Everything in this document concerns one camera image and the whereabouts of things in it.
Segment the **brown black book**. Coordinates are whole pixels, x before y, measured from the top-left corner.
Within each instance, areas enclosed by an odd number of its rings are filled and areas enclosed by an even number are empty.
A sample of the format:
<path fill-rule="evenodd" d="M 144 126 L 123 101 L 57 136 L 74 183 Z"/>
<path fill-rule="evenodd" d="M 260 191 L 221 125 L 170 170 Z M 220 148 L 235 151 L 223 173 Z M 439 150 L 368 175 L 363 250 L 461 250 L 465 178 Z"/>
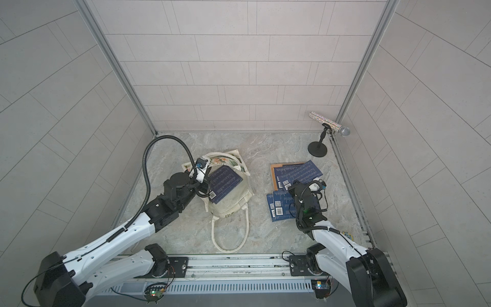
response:
<path fill-rule="evenodd" d="M 272 182 L 275 191 L 282 189 L 282 183 L 277 179 L 280 175 L 284 175 L 303 165 L 303 162 L 277 163 L 271 165 Z"/>

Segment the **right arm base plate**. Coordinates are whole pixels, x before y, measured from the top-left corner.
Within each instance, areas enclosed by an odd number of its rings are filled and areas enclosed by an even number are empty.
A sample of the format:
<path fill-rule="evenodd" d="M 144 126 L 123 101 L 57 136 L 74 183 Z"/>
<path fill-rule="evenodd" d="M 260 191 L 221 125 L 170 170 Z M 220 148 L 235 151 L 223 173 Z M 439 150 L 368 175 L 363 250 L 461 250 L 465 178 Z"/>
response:
<path fill-rule="evenodd" d="M 290 255 L 287 258 L 292 276 L 316 276 L 318 271 L 313 268 L 313 262 L 307 255 Z"/>

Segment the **stack of dark blue books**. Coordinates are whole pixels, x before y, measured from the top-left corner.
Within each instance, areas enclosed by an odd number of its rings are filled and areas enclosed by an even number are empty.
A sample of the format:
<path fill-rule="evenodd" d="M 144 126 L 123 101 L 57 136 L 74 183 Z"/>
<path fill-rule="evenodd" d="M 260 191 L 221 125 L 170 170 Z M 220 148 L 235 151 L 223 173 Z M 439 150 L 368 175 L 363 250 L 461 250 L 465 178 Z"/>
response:
<path fill-rule="evenodd" d="M 211 173 L 208 179 L 209 199 L 214 204 L 219 203 L 243 181 L 243 178 L 229 166 L 221 166 Z"/>

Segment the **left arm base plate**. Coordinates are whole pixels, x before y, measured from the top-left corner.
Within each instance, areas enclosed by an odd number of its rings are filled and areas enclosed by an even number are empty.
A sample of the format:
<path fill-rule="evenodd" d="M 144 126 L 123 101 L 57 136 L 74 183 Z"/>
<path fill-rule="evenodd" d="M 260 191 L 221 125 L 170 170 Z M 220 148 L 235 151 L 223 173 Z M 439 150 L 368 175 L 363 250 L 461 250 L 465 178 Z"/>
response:
<path fill-rule="evenodd" d="M 189 257 L 170 257 L 164 278 L 185 278 Z"/>

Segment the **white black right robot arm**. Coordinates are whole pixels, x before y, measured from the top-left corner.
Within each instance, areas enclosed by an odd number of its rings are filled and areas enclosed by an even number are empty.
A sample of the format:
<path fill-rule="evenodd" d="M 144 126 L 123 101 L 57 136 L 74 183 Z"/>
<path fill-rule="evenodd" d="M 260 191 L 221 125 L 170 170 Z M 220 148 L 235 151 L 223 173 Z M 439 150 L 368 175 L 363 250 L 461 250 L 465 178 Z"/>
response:
<path fill-rule="evenodd" d="M 318 197 L 325 188 L 322 180 L 296 181 L 288 188 L 294 199 L 297 229 L 316 242 L 307 251 L 307 268 L 315 275 L 325 272 L 332 276 L 352 294 L 356 306 L 407 306 L 385 254 L 355 243 L 324 216 Z"/>

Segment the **floral canvas tote bag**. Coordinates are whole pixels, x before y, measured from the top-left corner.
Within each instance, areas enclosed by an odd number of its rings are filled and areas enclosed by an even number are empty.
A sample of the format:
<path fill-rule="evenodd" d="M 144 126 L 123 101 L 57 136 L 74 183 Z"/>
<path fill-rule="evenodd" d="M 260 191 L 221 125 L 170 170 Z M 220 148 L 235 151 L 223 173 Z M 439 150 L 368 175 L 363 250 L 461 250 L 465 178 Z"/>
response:
<path fill-rule="evenodd" d="M 221 253 L 236 253 L 242 249 L 249 237 L 250 218 L 248 202 L 254 195 L 249 182 L 250 172 L 239 150 L 210 152 L 201 156 L 197 162 L 198 179 L 208 186 L 203 194 L 205 211 L 212 214 L 212 243 Z M 234 249 L 225 249 L 216 241 L 216 221 L 243 211 L 245 214 L 245 234 L 242 242 Z"/>

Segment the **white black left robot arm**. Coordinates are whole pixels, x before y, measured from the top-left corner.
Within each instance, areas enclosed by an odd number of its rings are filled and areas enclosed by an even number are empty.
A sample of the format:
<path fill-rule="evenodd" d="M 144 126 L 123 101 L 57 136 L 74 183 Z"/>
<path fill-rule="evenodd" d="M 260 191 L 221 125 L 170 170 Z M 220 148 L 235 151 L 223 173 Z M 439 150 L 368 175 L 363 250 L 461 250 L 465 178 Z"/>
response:
<path fill-rule="evenodd" d="M 143 207 L 143 212 L 93 242 L 60 255 L 46 256 L 32 279 L 40 306 L 83 306 L 97 294 L 136 277 L 160 278 L 173 269 L 166 252 L 158 244 L 115 260 L 133 244 L 162 230 L 187 207 L 198 192 L 208 191 L 208 176 L 197 179 L 180 172 L 164 183 L 164 194 Z"/>

